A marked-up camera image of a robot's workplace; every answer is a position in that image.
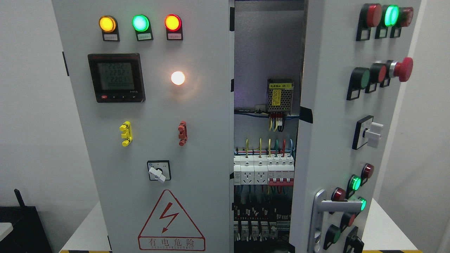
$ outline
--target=yellow label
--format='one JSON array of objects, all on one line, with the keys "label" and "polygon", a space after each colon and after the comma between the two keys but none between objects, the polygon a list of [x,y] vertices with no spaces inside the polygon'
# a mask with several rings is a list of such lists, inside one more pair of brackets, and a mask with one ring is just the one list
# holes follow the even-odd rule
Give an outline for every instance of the yellow label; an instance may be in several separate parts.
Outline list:
[{"label": "yellow label", "polygon": [[292,83],[270,83],[269,89],[292,89]]},{"label": "yellow label", "polygon": [[272,106],[281,105],[281,90],[272,90]]}]

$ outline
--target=glowing white light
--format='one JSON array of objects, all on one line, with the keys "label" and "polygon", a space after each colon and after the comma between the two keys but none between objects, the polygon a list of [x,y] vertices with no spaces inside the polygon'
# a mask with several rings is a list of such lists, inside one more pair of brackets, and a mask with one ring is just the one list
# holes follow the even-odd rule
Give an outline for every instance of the glowing white light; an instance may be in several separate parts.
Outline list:
[{"label": "glowing white light", "polygon": [[172,73],[171,80],[175,85],[182,85],[185,82],[185,75],[181,71],[175,71]]}]

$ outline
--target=indicator light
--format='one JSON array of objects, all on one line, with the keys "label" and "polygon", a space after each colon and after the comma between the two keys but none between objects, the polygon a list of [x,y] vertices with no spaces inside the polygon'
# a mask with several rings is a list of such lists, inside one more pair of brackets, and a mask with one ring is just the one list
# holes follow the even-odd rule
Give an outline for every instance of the indicator light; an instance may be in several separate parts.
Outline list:
[{"label": "indicator light", "polygon": [[185,82],[185,74],[181,71],[175,71],[171,75],[171,80],[175,85],[182,85]]},{"label": "indicator light", "polygon": [[397,23],[400,9],[397,5],[389,5],[384,13],[384,25],[386,27],[394,26]]},{"label": "indicator light", "polygon": [[336,187],[336,189],[334,190],[333,194],[331,195],[331,200],[332,201],[343,201],[345,200],[345,190],[340,188],[340,187]]},{"label": "indicator light", "polygon": [[181,19],[175,14],[169,14],[164,20],[167,30],[176,32],[181,28]]},{"label": "indicator light", "polygon": [[367,27],[376,27],[380,23],[381,20],[381,4],[370,5],[366,15],[366,24]]},{"label": "indicator light", "polygon": [[372,174],[374,173],[374,170],[375,167],[372,164],[366,163],[363,167],[361,178],[371,178]]},{"label": "indicator light", "polygon": [[359,176],[357,176],[357,175],[353,175],[350,178],[350,182],[348,183],[348,185],[349,185],[351,190],[354,190],[354,191],[358,190],[360,188],[360,185],[361,185],[361,178]]},{"label": "indicator light", "polygon": [[103,32],[113,32],[116,29],[117,22],[112,16],[102,16],[99,20],[99,26]]},{"label": "indicator light", "polygon": [[362,202],[362,205],[361,205],[361,212],[362,212],[367,204],[367,200],[363,197],[358,197],[358,200]]},{"label": "indicator light", "polygon": [[133,17],[133,27],[138,32],[145,32],[149,28],[150,22],[144,15],[136,15]]},{"label": "indicator light", "polygon": [[404,7],[400,9],[400,26],[408,27],[413,21],[414,9],[413,7]]}]

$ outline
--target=lightning bolt symbol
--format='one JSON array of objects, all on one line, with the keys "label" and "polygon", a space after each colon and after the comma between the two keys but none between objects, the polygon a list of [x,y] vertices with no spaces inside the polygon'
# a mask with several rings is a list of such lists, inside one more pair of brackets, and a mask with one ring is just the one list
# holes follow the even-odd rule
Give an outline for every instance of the lightning bolt symbol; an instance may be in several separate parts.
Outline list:
[{"label": "lightning bolt symbol", "polygon": [[167,228],[169,227],[169,225],[172,223],[173,220],[175,220],[176,216],[179,214],[179,212],[177,212],[177,213],[174,213],[174,214],[165,215],[166,212],[169,211],[171,206],[172,206],[172,202],[169,202],[167,204],[167,206],[166,206],[166,209],[164,209],[164,211],[162,212],[161,216],[159,217],[160,220],[164,219],[164,218],[167,218],[167,217],[172,217],[172,219],[170,220],[169,224],[166,227],[162,228],[162,233],[164,233],[164,232],[166,232],[168,230]]}]

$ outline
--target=antenna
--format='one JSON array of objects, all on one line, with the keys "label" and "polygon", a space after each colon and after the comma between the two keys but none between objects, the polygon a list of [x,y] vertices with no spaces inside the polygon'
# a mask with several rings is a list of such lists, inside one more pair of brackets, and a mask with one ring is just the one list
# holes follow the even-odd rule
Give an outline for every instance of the antenna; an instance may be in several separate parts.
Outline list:
[{"label": "antenna", "polygon": [[25,205],[25,203],[23,202],[22,195],[20,194],[20,191],[18,189],[14,189],[14,193],[16,194],[16,198],[17,198],[17,201],[19,202],[20,207],[22,207],[22,208],[27,207]]}]

